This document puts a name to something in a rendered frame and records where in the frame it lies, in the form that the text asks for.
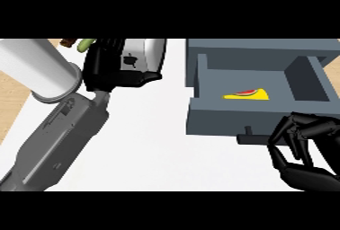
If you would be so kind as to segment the green vegetable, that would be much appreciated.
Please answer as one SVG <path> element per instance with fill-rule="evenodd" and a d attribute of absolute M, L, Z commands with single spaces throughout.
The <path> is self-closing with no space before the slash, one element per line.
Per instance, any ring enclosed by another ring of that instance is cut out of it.
<path fill-rule="evenodd" d="M 76 45 L 76 51 L 85 52 L 85 50 L 88 49 L 94 41 L 95 41 L 94 39 L 82 39 Z"/>

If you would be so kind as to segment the grey drawer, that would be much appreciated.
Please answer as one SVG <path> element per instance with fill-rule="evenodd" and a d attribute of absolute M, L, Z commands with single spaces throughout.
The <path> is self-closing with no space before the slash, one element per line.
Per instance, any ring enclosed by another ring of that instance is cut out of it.
<path fill-rule="evenodd" d="M 333 99 L 319 60 L 295 57 L 282 70 L 212 69 L 208 57 L 196 57 L 193 96 L 217 101 L 220 96 L 262 88 L 271 101 L 329 102 Z"/>

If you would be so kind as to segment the yellow wedge with watermelon print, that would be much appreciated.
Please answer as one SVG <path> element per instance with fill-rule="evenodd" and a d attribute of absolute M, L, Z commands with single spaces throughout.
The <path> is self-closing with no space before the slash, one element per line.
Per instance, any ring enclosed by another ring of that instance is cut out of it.
<path fill-rule="evenodd" d="M 262 88 L 256 88 L 254 90 L 246 90 L 242 92 L 224 94 L 221 96 L 222 99 L 230 100 L 255 100 L 255 101 L 267 101 L 267 92 Z"/>

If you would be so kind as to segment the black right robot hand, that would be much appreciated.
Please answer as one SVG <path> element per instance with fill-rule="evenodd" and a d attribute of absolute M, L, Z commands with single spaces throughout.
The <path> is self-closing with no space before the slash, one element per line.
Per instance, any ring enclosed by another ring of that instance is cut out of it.
<path fill-rule="evenodd" d="M 295 160 L 289 163 L 276 147 L 283 139 Z M 307 150 L 311 140 L 332 172 L 313 165 Z M 302 191 L 340 191 L 340 119 L 292 112 L 283 116 L 267 139 L 267 151 L 273 168 L 286 185 Z"/>

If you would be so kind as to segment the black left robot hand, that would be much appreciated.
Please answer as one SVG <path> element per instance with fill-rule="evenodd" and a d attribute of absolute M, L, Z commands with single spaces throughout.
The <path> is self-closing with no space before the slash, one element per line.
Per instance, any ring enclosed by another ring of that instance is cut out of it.
<path fill-rule="evenodd" d="M 162 79 L 159 72 L 120 69 L 123 41 L 126 39 L 97 39 L 84 57 L 82 79 L 88 92 L 110 92 L 115 87 L 140 87 Z"/>

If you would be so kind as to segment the grey cabinet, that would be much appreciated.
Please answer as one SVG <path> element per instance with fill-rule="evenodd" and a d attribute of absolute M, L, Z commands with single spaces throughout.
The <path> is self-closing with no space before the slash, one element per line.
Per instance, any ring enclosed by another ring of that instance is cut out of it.
<path fill-rule="evenodd" d="M 186 86 L 193 86 L 199 54 L 208 69 L 283 72 L 296 101 L 330 99 L 307 59 L 323 68 L 340 56 L 336 39 L 186 39 Z"/>

